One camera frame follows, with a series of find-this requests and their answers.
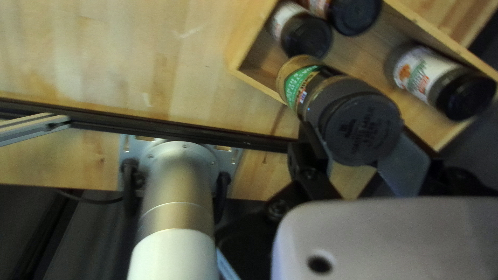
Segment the screw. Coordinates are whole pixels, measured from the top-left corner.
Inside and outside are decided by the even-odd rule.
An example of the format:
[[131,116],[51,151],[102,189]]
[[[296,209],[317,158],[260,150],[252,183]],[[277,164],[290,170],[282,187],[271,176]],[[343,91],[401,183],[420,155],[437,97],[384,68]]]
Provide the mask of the screw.
[[54,123],[49,123],[45,125],[45,131],[52,131],[54,128],[56,128],[57,125]]

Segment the white label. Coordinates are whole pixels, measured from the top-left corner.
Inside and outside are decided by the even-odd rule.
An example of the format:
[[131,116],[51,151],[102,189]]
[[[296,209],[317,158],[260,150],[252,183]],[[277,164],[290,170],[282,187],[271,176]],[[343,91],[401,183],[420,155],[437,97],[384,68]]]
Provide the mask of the white label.
[[308,11],[300,5],[286,0],[280,2],[275,8],[275,13],[268,23],[268,29],[273,38],[280,42],[282,29],[289,19],[300,13],[307,13]]
[[428,47],[418,46],[405,53],[396,63],[394,81],[428,103],[427,94],[434,83],[449,71],[461,67]]

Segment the hole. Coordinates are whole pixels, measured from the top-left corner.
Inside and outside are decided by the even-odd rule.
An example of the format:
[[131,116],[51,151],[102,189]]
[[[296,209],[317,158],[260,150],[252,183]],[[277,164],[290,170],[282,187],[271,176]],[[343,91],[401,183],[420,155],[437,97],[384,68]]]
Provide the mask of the hole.
[[123,151],[129,152],[129,135],[124,137]]
[[332,265],[324,257],[313,256],[308,259],[308,267],[320,274],[329,273],[332,271]]
[[155,138],[154,137],[146,137],[146,136],[135,136],[135,139],[152,142],[152,141],[154,141]]
[[227,146],[215,146],[215,150],[232,151],[232,148]]

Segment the spice jar label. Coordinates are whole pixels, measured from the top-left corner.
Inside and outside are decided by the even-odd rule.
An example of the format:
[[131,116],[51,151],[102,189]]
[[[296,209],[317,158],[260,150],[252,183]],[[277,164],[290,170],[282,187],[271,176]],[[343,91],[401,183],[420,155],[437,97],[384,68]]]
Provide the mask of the spice jar label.
[[428,103],[427,94],[434,83],[444,74],[460,67],[433,50],[418,46],[405,53],[394,67],[396,84]]
[[287,99],[287,104],[292,110],[296,110],[297,102],[303,103],[304,98],[306,98],[306,95],[308,94],[306,92],[306,86],[309,81],[318,74],[318,70],[321,67],[323,66],[312,65],[304,67],[287,77],[284,88],[285,97]]
[[327,18],[327,9],[331,0],[308,0],[308,7],[312,14],[321,18]]
[[268,31],[271,36],[273,36],[277,42],[280,42],[284,25],[293,16],[301,13],[308,13],[308,11],[295,2],[286,0],[278,4],[275,8],[275,13],[268,22]]

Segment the metal mounting plate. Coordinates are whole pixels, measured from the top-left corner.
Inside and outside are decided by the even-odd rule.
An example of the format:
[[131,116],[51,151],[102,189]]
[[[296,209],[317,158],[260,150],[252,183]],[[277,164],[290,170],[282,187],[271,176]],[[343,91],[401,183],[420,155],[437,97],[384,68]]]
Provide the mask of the metal mounting plate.
[[[119,163],[121,165],[121,162],[127,158],[140,161],[140,158],[147,156],[145,153],[148,150],[164,142],[168,142],[168,140],[122,134],[120,136]],[[220,145],[200,145],[213,153],[220,172],[227,172],[233,180],[244,149]],[[118,174],[118,190],[123,190],[121,173]]]

